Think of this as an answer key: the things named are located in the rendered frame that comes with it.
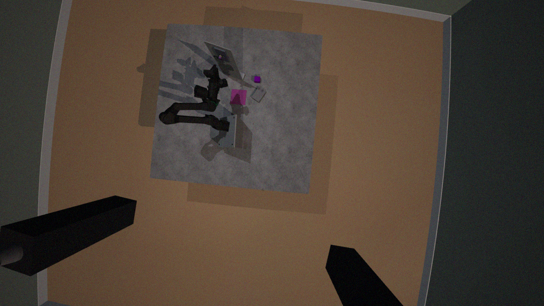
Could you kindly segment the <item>magenta square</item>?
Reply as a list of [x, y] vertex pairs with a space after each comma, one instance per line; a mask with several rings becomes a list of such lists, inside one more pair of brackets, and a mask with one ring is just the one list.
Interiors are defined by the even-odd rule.
[[232, 89], [231, 92], [231, 104], [245, 105], [247, 91]]

